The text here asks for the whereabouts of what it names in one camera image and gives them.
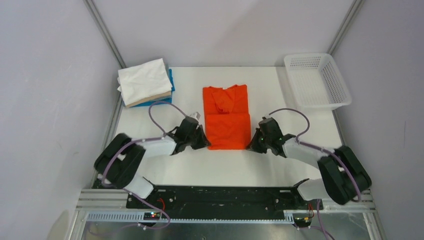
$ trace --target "white wall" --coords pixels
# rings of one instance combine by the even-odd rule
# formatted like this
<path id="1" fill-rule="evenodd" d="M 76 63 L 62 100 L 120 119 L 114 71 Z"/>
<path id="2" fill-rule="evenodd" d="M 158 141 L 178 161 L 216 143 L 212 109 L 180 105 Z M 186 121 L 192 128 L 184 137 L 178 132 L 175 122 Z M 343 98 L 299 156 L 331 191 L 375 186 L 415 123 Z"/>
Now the white wall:
<path id="1" fill-rule="evenodd" d="M 353 0 L 96 0 L 127 66 L 275 66 L 325 52 Z"/>
<path id="2" fill-rule="evenodd" d="M 352 94 L 337 110 L 372 181 L 389 239 L 422 239 L 424 1 L 368 0 L 335 61 Z"/>
<path id="3" fill-rule="evenodd" d="M 118 64 L 82 0 L 1 1 L 0 32 L 0 239 L 42 240 L 90 182 Z"/>

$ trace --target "folded t-shirt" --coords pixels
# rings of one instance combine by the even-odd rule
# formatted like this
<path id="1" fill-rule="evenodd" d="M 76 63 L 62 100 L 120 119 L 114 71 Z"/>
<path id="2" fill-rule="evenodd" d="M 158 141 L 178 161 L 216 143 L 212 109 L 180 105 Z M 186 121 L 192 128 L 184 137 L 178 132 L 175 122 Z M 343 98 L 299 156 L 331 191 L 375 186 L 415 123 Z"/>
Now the folded t-shirt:
<path id="1" fill-rule="evenodd" d="M 203 88 L 205 133 L 211 150 L 243 150 L 251 140 L 248 87 Z"/>

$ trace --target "mesh basket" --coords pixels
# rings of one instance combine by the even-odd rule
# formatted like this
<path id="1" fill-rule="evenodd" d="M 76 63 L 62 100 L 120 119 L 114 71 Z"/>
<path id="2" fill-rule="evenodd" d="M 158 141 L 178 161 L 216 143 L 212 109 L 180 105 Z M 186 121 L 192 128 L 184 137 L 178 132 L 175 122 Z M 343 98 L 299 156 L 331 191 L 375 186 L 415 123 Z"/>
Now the mesh basket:
<path id="1" fill-rule="evenodd" d="M 299 110 L 334 110 L 352 102 L 331 55 L 308 53 L 284 58 L 288 82 Z"/>

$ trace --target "purple cable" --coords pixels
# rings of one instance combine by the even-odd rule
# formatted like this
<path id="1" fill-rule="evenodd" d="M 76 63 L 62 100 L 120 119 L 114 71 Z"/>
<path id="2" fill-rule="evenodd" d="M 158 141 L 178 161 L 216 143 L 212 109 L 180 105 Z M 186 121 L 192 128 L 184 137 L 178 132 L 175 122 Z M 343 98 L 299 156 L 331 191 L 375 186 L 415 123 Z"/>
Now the purple cable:
<path id="1" fill-rule="evenodd" d="M 315 230 L 319 230 L 319 231 L 321 231 L 324 235 L 325 234 L 327 234 L 332 240 L 336 240 L 334 237 L 333 237 L 333 235 L 331 235 L 328 231 L 326 231 L 326 230 L 322 230 L 320 227 L 318 227 L 318 226 L 309 226 L 309 227 L 298 227 L 297 225 L 296 225 L 296 223 L 293 223 L 293 226 L 295 227 L 295 228 L 299 228 L 299 230 L 309 230 L 309 228 L 310 229 L 315 229 Z"/>
<path id="2" fill-rule="evenodd" d="M 293 108 L 287 108 L 287 107 L 286 108 L 280 108 L 280 109 L 277 109 L 275 111 L 272 111 L 272 112 L 269 113 L 269 115 L 274 114 L 278 111 L 282 111 L 282 110 L 289 110 L 289 111 L 296 112 L 296 113 L 302 115 L 303 118 L 305 118 L 306 123 L 307 123 L 307 127 L 304 131 L 302 131 L 301 133 L 296 135 L 296 142 L 300 145 L 303 145 L 303 146 L 306 146 L 306 147 L 309 147 L 309 148 L 312 148 L 312 149 L 315 149 L 315 150 L 318 150 L 318 151 L 322 151 L 322 152 L 332 156 L 340 164 L 340 166 L 344 169 L 344 172 L 347 174 L 350 181 L 352 182 L 353 187 L 355 188 L 355 192 L 356 192 L 358 199 L 357 200 L 352 199 L 352 201 L 353 202 L 361 201 L 361 191 L 359 190 L 358 184 L 356 183 L 354 176 L 352 176 L 352 173 L 349 171 L 348 167 L 346 167 L 346 165 L 342 162 L 342 160 L 337 155 L 335 155 L 334 153 L 332 153 L 331 151 L 329 151 L 325 148 L 322 148 L 322 147 L 319 147 L 317 145 L 307 143 L 307 142 L 303 142 L 303 141 L 299 140 L 299 137 L 302 136 L 303 134 L 305 134 L 309 130 L 309 128 L 311 127 L 311 122 L 309 121 L 308 117 L 305 114 L 303 114 L 301 111 L 298 111 L 298 110 L 293 109 Z"/>
<path id="3" fill-rule="evenodd" d="M 159 229 L 164 229 L 164 228 L 166 228 L 166 227 L 168 227 L 169 226 L 169 224 L 171 224 L 171 218 L 170 218 L 170 216 L 164 211 L 164 210 L 162 210 L 162 209 L 160 209 L 160 208 L 157 208 L 157 207 L 155 207 L 155 206 L 153 206 L 152 204 L 150 204 L 150 203 L 148 203 L 146 200 L 144 200 L 143 198 L 141 198 L 140 196 L 138 196 L 137 194 L 132 194 L 136 199 L 138 199 L 139 201 L 141 201 L 142 203 L 144 203 L 145 205 L 147 205 L 147 206 L 149 206 L 149 207 L 151 207 L 152 209 L 154 209 L 154 210 L 156 210 L 156 211 L 159 211 L 159 212 L 161 212 L 162 214 L 164 214 L 165 215 L 165 217 L 166 217 L 166 219 L 168 219 L 168 221 L 166 222 L 166 224 L 165 225 L 163 225 L 163 226 L 158 226 L 158 227 L 152 227 L 152 226 L 145 226 L 145 225 L 142 225 L 144 228 L 146 228 L 146 229 L 153 229 L 153 230 L 159 230 Z"/>
<path id="4" fill-rule="evenodd" d="M 327 236 L 327 231 L 324 228 L 324 223 L 321 220 L 320 203 L 321 203 L 321 199 L 318 199 L 318 201 L 316 201 L 316 215 L 318 216 L 318 222 L 319 222 L 319 225 L 321 226 L 321 231 L 324 233 L 325 239 L 329 240 L 329 237 Z"/>
<path id="5" fill-rule="evenodd" d="M 179 107 L 175 106 L 174 104 L 167 102 L 167 101 L 155 101 L 154 103 L 152 103 L 149 107 L 148 107 L 148 116 L 150 117 L 151 121 L 160 129 L 162 130 L 163 134 L 166 134 L 167 132 L 165 131 L 165 129 L 163 127 L 161 127 L 154 119 L 152 116 L 152 107 L 154 105 L 157 104 L 169 104 L 171 106 L 173 106 L 174 108 L 176 108 L 180 113 L 182 113 L 182 115 L 184 115 L 184 117 L 187 117 L 187 115 L 183 112 L 183 110 L 181 110 Z"/>

